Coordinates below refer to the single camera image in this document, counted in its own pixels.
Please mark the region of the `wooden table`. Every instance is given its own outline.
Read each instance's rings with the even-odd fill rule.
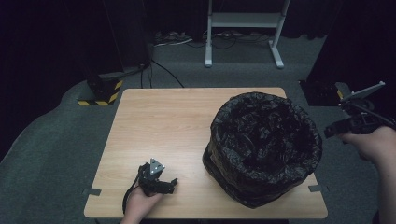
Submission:
[[[314,174],[274,202],[250,209],[231,199],[202,163],[210,124],[230,97],[261,91],[286,97],[280,88],[126,90],[120,99],[92,188],[86,217],[122,217],[122,198],[137,169],[150,158],[165,166],[161,181],[178,178],[148,218],[325,218]]]

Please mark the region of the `black plastic bag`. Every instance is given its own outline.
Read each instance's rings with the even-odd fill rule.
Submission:
[[[321,158],[315,123],[291,100],[248,92],[215,116],[203,163],[232,198],[250,208],[269,203],[312,174]]]

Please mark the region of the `white stand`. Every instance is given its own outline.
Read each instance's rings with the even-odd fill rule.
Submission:
[[[285,0],[280,13],[213,13],[212,0],[209,0],[207,12],[207,40],[205,53],[205,66],[211,67],[212,62],[212,27],[262,27],[276,28],[274,40],[268,42],[273,53],[276,67],[283,68],[285,65],[277,50],[277,42],[280,38],[283,23],[286,19],[290,0]]]

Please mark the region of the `yellow and black hazard tape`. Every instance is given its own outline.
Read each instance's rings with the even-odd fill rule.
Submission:
[[[109,99],[107,101],[104,101],[104,100],[78,100],[78,105],[113,105],[119,95],[121,85],[122,85],[122,80],[117,82],[116,86],[114,87],[113,93],[109,96]]]

